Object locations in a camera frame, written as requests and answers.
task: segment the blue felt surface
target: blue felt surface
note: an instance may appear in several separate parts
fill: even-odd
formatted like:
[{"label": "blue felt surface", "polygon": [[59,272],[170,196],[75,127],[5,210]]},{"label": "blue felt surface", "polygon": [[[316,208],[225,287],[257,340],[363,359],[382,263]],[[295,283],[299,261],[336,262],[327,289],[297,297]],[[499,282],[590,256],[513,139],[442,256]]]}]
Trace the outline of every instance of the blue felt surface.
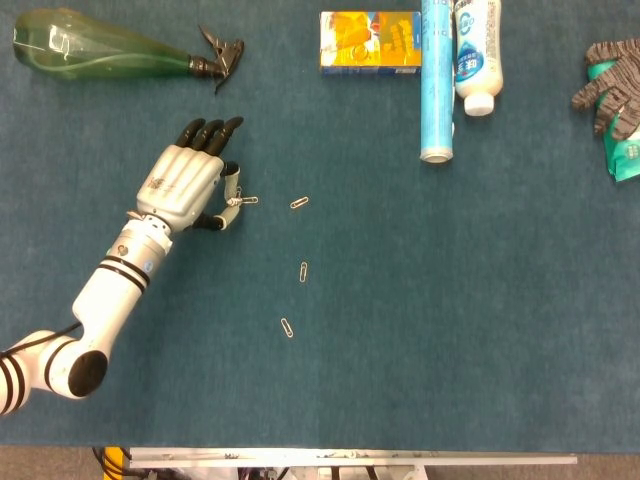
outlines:
[{"label": "blue felt surface", "polygon": [[456,105],[444,168],[418,160],[419,77],[317,68],[321,10],[417,1],[62,5],[194,54],[198,22],[247,49],[217,97],[191,78],[65,83],[13,58],[15,18],[43,4],[0,0],[2,347],[72,321],[190,119],[245,116],[225,159],[261,202],[176,238],[102,388],[36,392],[0,442],[640,451],[640,188],[612,183],[569,106],[586,48],[637,34],[640,3],[505,2],[505,89],[490,118]]}]

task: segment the blue tube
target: blue tube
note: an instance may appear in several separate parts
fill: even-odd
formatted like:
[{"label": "blue tube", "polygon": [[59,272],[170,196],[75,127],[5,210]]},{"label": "blue tube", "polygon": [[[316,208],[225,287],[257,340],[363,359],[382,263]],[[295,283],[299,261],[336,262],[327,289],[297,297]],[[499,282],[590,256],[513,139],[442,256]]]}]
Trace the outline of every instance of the blue tube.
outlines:
[{"label": "blue tube", "polygon": [[422,0],[420,158],[453,158],[452,0]]}]

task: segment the yellow box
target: yellow box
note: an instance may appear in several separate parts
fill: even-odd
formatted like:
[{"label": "yellow box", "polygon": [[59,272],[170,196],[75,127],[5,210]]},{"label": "yellow box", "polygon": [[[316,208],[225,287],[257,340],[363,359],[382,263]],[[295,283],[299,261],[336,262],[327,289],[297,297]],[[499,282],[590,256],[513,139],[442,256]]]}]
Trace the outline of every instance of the yellow box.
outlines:
[{"label": "yellow box", "polygon": [[419,73],[420,12],[322,12],[320,70]]}]

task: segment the robotic arm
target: robotic arm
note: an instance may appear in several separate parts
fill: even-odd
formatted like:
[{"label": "robotic arm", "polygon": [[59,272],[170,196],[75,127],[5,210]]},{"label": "robotic arm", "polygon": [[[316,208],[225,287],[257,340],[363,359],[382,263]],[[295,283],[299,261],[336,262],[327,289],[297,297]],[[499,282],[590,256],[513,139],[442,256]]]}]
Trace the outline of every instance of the robotic arm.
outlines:
[{"label": "robotic arm", "polygon": [[[171,249],[171,235],[224,230],[243,203],[255,203],[239,195],[238,165],[218,157],[242,121],[194,120],[162,153],[138,192],[137,210],[128,212],[129,221],[73,303],[79,322],[58,333],[35,332],[0,352],[0,415],[23,406],[32,388],[72,399],[96,390],[120,329]],[[221,178],[227,207],[219,215],[203,213]],[[80,325],[82,338],[67,335]]]}]

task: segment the blue label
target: blue label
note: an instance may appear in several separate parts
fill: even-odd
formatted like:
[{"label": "blue label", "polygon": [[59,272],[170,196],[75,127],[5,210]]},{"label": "blue label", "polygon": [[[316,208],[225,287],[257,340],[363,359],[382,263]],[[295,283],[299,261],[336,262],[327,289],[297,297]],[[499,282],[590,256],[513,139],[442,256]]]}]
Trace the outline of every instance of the blue label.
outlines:
[{"label": "blue label", "polygon": [[462,82],[473,77],[484,65],[484,56],[473,45],[464,42],[458,53],[458,66],[456,68],[456,81]]},{"label": "blue label", "polygon": [[460,33],[462,35],[466,35],[467,33],[469,33],[474,22],[475,20],[468,12],[464,12],[462,15],[460,15],[460,20],[458,20],[458,28],[460,29]]}]

